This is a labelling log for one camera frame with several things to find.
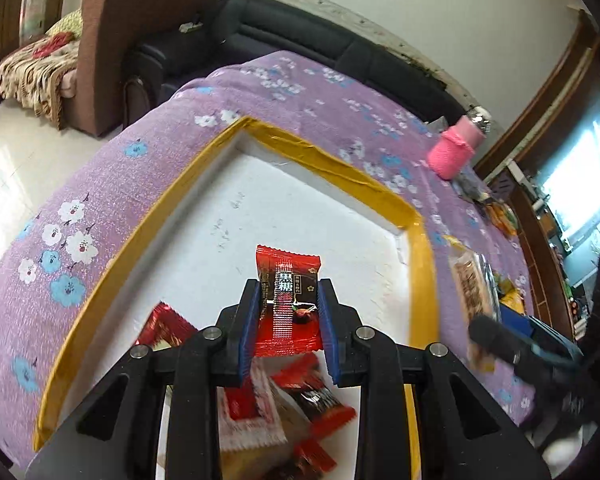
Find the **red black snack packet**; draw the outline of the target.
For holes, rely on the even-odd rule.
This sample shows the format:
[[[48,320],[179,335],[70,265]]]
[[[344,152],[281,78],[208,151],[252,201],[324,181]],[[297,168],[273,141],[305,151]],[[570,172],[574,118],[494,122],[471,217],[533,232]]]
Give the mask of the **red black snack packet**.
[[[322,348],[318,322],[318,255],[258,245],[260,318],[254,355],[295,356]]]

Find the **red Golden Crown packet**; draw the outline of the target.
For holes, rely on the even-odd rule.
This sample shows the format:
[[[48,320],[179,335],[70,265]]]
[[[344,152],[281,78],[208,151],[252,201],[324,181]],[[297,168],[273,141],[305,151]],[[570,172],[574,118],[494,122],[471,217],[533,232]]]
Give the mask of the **red Golden Crown packet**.
[[[195,326],[168,304],[159,302],[152,309],[135,343],[159,351],[180,346],[194,333],[197,333]]]

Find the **green white candy packet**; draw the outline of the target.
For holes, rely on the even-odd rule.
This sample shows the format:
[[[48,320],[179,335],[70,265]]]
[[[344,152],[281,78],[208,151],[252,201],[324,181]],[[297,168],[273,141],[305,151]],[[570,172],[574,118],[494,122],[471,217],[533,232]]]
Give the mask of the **green white candy packet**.
[[[291,456],[274,466],[264,476],[265,480],[321,479],[337,467],[337,462],[317,440],[309,438],[294,446]]]

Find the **green gold snack packet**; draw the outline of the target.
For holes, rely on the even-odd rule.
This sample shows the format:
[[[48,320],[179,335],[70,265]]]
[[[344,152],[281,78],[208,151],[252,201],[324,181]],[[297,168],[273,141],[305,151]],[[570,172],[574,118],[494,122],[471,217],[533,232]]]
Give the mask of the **green gold snack packet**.
[[[510,280],[508,276],[504,276],[502,274],[495,273],[494,280],[496,289],[498,290],[498,296],[504,297],[511,292],[516,292],[516,285]]]

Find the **pink sleeved thermos bottle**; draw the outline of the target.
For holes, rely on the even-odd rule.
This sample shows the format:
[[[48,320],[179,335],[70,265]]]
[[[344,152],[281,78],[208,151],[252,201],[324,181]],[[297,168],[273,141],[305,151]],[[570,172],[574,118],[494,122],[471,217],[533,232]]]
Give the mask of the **pink sleeved thermos bottle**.
[[[427,154],[427,164],[443,180],[453,180],[474,157],[490,133],[491,114],[482,106],[471,107],[455,125],[440,133]]]

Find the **orange snack boxes stack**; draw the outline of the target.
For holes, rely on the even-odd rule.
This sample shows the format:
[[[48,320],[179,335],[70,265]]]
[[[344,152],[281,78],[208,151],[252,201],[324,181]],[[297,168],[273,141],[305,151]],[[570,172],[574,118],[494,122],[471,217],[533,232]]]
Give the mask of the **orange snack boxes stack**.
[[[517,235],[518,221],[507,204],[500,202],[491,202],[484,206],[486,215],[490,222],[507,238]]]

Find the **black leather sofa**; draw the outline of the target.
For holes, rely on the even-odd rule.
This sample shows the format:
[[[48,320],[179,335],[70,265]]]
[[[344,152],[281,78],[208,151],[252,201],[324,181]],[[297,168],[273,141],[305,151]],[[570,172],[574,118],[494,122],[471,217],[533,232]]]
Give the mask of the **black leather sofa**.
[[[136,122],[192,79],[276,51],[362,82],[426,122],[457,122],[465,111],[444,82],[349,29],[277,0],[219,0],[187,32],[156,32],[129,48],[123,123]]]

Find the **clear soda cracker pack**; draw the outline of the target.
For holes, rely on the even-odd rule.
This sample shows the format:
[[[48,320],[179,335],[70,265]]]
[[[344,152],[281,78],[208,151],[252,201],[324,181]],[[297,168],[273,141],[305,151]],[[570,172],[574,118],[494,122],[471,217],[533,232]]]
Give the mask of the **clear soda cracker pack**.
[[[493,296],[493,275],[486,259],[457,238],[448,236],[446,239],[451,248],[449,266],[466,325],[469,326],[479,314],[497,321],[500,314],[494,304],[496,297]]]

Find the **purple floral tablecloth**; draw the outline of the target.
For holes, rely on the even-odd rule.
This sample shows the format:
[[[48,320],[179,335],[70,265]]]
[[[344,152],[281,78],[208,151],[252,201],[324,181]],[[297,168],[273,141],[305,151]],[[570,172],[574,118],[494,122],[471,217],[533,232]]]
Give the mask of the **purple floral tablecloth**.
[[[43,393],[58,352],[118,251],[174,179],[218,135],[251,117],[287,130],[375,179],[422,216],[436,258],[442,340],[467,348],[448,265],[458,240],[523,293],[524,253],[428,165],[426,124],[378,91],[290,52],[180,84],[53,192],[0,261],[0,449],[33,458]]]

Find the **dark red small packet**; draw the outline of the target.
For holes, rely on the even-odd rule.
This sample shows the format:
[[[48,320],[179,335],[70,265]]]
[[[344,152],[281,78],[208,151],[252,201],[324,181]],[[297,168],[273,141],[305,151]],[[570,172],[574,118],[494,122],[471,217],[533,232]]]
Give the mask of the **dark red small packet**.
[[[302,354],[275,373],[272,381],[298,405],[317,440],[331,436],[356,417],[355,408],[340,402],[326,386],[314,353]]]

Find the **yellow rimmed white tray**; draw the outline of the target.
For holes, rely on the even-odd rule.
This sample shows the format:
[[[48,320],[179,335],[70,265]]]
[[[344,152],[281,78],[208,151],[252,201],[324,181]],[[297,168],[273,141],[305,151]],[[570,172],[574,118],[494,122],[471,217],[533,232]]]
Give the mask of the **yellow rimmed white tray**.
[[[102,272],[50,372],[36,455],[136,346],[159,302],[197,332],[238,304],[246,281],[259,282],[258,245],[318,255],[318,282],[328,278],[340,304],[397,344],[425,349],[438,339],[436,264],[422,216],[300,136],[242,118],[185,167]],[[323,341],[309,353],[328,374]],[[339,477],[357,479],[361,390],[339,388],[329,374],[328,381],[356,417],[340,443],[306,439],[336,460]],[[166,473],[170,406],[163,405],[156,474]]]

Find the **grey phone stand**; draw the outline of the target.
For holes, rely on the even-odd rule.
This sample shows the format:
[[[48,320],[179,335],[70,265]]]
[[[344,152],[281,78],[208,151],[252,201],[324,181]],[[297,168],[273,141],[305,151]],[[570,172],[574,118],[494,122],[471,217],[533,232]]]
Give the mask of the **grey phone stand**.
[[[503,169],[489,184],[492,195],[500,202],[508,202],[518,183],[508,168]]]

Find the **yellow cheese cracker bag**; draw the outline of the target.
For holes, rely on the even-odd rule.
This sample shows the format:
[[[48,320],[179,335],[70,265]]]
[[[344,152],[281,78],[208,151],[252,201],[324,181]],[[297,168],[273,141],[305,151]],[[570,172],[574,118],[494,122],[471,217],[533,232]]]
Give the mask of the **yellow cheese cracker bag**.
[[[526,314],[526,309],[524,308],[524,297],[521,296],[518,289],[513,288],[509,292],[500,299],[500,303],[509,308],[520,315]]]

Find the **white red patterned packet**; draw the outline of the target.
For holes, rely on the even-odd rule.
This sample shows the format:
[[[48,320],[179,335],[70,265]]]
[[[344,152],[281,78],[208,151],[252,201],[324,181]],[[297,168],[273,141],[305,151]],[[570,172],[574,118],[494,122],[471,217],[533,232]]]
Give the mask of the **white red patterned packet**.
[[[287,442],[263,360],[251,362],[240,387],[218,389],[220,450],[238,452]]]

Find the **beige biscuit packet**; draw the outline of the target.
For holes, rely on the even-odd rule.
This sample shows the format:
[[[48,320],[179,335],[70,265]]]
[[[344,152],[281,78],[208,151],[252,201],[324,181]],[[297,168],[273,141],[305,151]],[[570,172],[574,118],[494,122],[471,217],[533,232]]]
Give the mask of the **beige biscuit packet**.
[[[293,449],[294,444],[287,442],[267,448],[222,452],[222,478],[224,480],[260,479],[269,470],[288,460]]]

